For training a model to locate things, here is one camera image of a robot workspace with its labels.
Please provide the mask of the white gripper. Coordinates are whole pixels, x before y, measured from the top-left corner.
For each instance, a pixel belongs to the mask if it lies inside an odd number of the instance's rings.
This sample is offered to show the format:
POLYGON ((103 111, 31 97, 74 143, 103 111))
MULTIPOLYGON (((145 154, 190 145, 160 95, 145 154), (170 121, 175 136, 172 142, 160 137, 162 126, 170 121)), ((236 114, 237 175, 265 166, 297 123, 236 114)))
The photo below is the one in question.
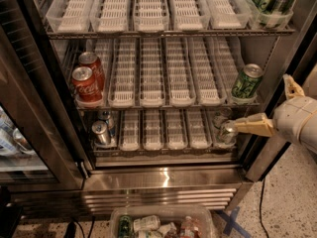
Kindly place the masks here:
POLYGON ((236 119, 239 133, 271 137, 277 133, 288 142, 317 145, 317 100, 305 96, 302 87, 289 74, 283 76, 286 101, 273 114, 273 122, 264 113, 236 119))

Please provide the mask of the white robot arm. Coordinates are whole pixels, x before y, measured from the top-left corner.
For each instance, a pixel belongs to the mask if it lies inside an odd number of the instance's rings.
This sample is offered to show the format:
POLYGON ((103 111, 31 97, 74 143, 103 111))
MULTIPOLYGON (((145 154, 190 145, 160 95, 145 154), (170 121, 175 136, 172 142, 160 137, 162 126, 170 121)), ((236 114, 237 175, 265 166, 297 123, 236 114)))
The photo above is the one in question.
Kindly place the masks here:
POLYGON ((285 74, 283 81, 286 100, 274 109, 271 119, 257 113, 236 119, 235 128, 240 133, 264 137, 278 135, 317 153, 317 100, 306 96, 291 75, 285 74))

